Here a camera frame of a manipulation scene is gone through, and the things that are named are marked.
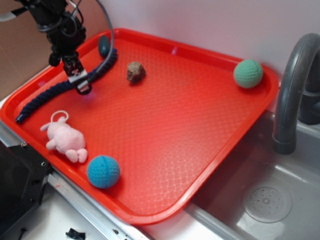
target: cardboard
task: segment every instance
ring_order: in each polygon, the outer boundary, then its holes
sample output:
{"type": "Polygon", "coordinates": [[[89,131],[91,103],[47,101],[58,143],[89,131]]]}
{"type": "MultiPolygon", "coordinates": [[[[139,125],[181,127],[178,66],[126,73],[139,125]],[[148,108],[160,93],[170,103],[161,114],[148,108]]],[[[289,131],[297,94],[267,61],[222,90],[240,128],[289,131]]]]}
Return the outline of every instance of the cardboard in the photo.
{"type": "MultiPolygon", "coordinates": [[[[22,4],[13,0],[0,1],[4,14],[22,4]]],[[[108,29],[106,18],[95,0],[82,1],[86,39],[108,29]]],[[[0,100],[49,65],[51,44],[45,33],[37,30],[29,12],[10,21],[0,22],[0,100]]]]}

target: knitted ball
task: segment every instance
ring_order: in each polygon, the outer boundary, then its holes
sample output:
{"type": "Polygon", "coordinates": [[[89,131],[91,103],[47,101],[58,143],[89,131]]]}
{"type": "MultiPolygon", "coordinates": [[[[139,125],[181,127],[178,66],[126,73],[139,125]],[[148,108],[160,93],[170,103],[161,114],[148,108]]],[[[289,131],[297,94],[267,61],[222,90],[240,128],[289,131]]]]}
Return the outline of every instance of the knitted ball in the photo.
{"type": "Polygon", "coordinates": [[[97,156],[88,165],[87,175],[90,183],[97,188],[110,188],[120,177],[120,168],[110,156],[97,156]]]}
{"type": "Polygon", "coordinates": [[[264,76],[262,66],[255,60],[243,60],[235,67],[233,77],[242,88],[251,89],[257,86],[264,76]]]}

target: sink basin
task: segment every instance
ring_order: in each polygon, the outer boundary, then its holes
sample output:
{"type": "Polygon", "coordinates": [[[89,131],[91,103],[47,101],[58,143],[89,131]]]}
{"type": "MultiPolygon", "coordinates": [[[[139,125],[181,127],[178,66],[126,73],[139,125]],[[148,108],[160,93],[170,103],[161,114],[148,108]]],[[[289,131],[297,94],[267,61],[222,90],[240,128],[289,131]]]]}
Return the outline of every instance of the sink basin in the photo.
{"type": "Polygon", "coordinates": [[[320,238],[320,130],[298,123],[294,153],[272,149],[265,112],[191,202],[193,215],[228,239],[320,238]]]}

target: drain strainer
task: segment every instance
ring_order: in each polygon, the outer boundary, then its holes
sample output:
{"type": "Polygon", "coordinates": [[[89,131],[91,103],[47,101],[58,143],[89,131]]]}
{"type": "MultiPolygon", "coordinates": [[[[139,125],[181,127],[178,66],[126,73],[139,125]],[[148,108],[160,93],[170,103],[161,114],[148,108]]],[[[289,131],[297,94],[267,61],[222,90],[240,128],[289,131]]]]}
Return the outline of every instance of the drain strainer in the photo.
{"type": "Polygon", "coordinates": [[[262,181],[246,189],[242,204],[245,211],[262,223],[275,223],[291,211],[289,192],[275,182],[262,181]]]}

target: faucet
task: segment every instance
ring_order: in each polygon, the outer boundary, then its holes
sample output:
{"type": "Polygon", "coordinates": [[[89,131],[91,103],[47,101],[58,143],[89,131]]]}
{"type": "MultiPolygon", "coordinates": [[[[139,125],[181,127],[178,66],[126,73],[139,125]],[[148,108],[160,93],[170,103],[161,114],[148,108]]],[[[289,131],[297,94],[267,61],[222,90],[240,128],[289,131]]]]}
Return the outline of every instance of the faucet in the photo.
{"type": "Polygon", "coordinates": [[[320,123],[320,35],[308,33],[296,43],[281,82],[273,124],[273,150],[296,149],[298,120],[320,123]]]}

